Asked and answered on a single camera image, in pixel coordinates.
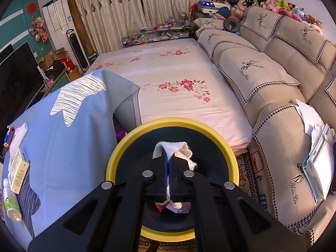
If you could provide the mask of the white tissue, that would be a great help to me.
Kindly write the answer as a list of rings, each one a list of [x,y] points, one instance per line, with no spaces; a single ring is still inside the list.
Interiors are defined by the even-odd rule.
[[[159,142],[155,145],[153,159],[164,157],[165,165],[167,165],[166,179],[166,200],[163,203],[156,203],[156,208],[159,212],[168,209],[176,214],[188,214],[191,209],[190,202],[173,202],[170,198],[170,172],[169,162],[173,156],[187,161],[189,170],[193,171],[198,166],[197,163],[191,160],[193,153],[189,149],[186,142]]]

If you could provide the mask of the green white bottle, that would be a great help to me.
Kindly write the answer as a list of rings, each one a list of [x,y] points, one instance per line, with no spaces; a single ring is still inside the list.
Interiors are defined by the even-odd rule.
[[[3,194],[6,214],[9,219],[15,222],[22,221],[22,214],[17,200],[17,195],[10,189],[9,180],[3,180]]]

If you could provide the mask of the white foam net sleeve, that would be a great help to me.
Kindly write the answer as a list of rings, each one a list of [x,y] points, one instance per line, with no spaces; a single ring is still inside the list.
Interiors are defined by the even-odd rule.
[[[25,135],[28,132],[28,125],[27,123],[23,123],[20,127],[15,129],[13,140],[11,141],[11,145],[9,148],[9,153],[10,153],[10,161],[13,160],[15,157],[15,153],[20,148],[21,143],[25,137]]]

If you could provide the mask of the blue tablecloth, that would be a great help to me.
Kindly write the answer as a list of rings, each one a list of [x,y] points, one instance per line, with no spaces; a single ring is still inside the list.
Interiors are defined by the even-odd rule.
[[[30,242],[105,179],[117,140],[113,114],[137,93],[133,82],[97,70],[51,93],[18,117],[30,166],[18,194],[21,222],[5,218],[15,240]]]

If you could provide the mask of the paper stack on sofa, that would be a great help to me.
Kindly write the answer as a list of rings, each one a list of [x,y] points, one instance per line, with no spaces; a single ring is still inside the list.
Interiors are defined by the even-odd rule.
[[[335,131],[324,123],[315,108],[297,101],[296,110],[302,119],[304,132],[311,138],[310,152],[301,163],[316,204],[325,200],[334,180]]]

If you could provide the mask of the small beige carton box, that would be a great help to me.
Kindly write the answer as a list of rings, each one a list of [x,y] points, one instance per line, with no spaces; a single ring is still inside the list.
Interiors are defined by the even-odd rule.
[[[29,166],[29,160],[25,151],[18,148],[11,162],[8,174],[10,189],[14,193],[20,193]]]

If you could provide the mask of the red blue box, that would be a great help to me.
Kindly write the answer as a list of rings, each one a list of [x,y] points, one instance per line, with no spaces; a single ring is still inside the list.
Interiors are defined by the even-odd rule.
[[[10,148],[11,142],[12,142],[13,137],[14,137],[14,133],[15,133],[15,128],[8,126],[8,130],[7,130],[5,139],[3,141],[3,145],[4,145],[5,149]]]

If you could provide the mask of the black tower fan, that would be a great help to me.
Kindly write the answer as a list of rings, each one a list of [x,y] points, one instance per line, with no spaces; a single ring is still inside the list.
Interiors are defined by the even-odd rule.
[[[66,35],[80,68],[83,72],[86,72],[89,68],[89,63],[76,32],[74,29],[69,29]]]

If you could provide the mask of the tv cabinet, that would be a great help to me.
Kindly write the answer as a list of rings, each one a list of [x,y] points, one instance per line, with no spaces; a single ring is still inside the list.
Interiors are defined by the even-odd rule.
[[[46,92],[43,94],[42,98],[45,98],[47,95],[53,93],[54,91],[60,89],[64,85],[70,83],[71,80],[67,74],[67,70],[64,69],[62,73],[55,79],[55,81],[52,83],[52,85],[46,90]]]

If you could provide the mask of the beige sofa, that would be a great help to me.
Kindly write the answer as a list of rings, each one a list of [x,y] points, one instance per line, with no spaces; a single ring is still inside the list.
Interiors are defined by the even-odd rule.
[[[244,11],[237,34],[220,19],[198,18],[194,26],[252,127],[259,203],[313,246],[335,214],[335,196],[315,198],[303,173],[316,133],[303,109],[335,138],[335,46],[306,24],[257,6]]]

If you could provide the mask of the black television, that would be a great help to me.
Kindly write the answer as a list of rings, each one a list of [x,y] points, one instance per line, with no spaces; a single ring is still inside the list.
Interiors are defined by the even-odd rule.
[[[1,62],[1,143],[5,139],[7,127],[24,113],[43,84],[37,61],[28,43],[22,44]]]

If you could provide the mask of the black donut cushion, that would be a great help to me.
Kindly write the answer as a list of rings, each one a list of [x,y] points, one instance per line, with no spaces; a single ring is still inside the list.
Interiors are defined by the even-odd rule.
[[[223,23],[223,27],[228,32],[236,33],[240,30],[240,22],[236,19],[227,18]]]

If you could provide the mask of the low cluttered shelf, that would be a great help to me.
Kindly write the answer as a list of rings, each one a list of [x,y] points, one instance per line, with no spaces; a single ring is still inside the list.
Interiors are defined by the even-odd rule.
[[[139,46],[142,44],[164,42],[189,38],[194,28],[191,26],[182,27],[159,27],[155,29],[137,30],[121,38],[123,48]]]

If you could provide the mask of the beige curtains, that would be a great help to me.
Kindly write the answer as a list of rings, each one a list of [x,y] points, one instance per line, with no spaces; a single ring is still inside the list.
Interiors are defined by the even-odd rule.
[[[142,27],[154,27],[173,15],[187,17],[200,0],[74,0],[93,49],[119,50],[121,39]]]

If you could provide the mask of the stuffed toy pile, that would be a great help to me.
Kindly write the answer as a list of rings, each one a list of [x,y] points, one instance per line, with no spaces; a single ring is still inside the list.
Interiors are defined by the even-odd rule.
[[[306,14],[303,8],[297,7],[295,4],[287,2],[287,0],[238,0],[238,3],[234,6],[218,1],[200,0],[198,2],[198,10],[207,16],[193,21],[195,34],[199,35],[205,29],[218,29],[217,21],[221,21],[223,25],[227,18],[236,19],[240,22],[248,7],[260,7],[272,13],[290,17],[305,24],[312,30],[322,33],[322,22]]]

